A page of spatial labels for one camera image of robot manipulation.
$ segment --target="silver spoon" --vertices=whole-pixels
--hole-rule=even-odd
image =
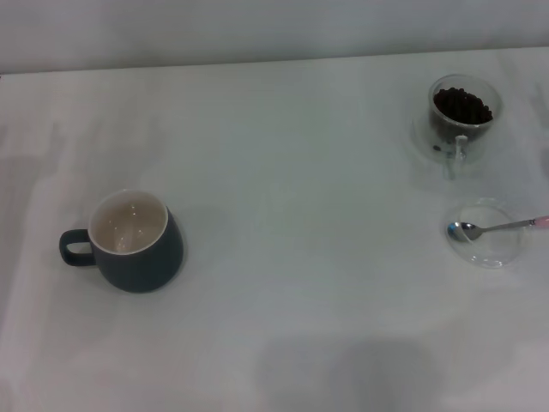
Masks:
[[[549,216],[536,217],[535,219],[529,219],[527,221],[514,221],[513,223],[487,227],[486,229],[475,226],[473,223],[466,223],[465,221],[460,223],[459,221],[456,221],[450,223],[446,230],[452,239],[457,240],[458,242],[467,242],[468,240],[478,239],[481,234],[486,232],[530,226],[549,227]]]

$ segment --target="white wall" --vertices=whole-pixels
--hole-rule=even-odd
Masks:
[[[547,0],[0,0],[0,73],[549,45]]]

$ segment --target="white table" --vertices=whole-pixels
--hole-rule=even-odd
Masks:
[[[0,411],[546,412],[549,233],[483,270],[475,196],[549,212],[549,49],[4,76]],[[491,82],[483,167],[410,143],[439,77]],[[180,275],[152,294],[57,242],[121,188],[164,199]]]

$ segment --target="glass saucer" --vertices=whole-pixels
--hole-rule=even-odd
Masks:
[[[470,240],[462,230],[461,223],[490,227],[518,220],[508,211],[504,202],[492,198],[481,198],[466,203],[452,213],[449,220],[445,222],[444,234],[449,245],[460,257],[484,268],[499,269],[521,254],[526,242],[525,229],[483,233],[476,240]],[[464,241],[455,240],[450,236],[447,228],[451,223],[455,223],[458,237],[465,239]]]

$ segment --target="pink spoon handle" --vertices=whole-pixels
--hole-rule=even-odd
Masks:
[[[549,227],[549,216],[536,217],[534,219],[534,226],[536,226],[536,227]]]

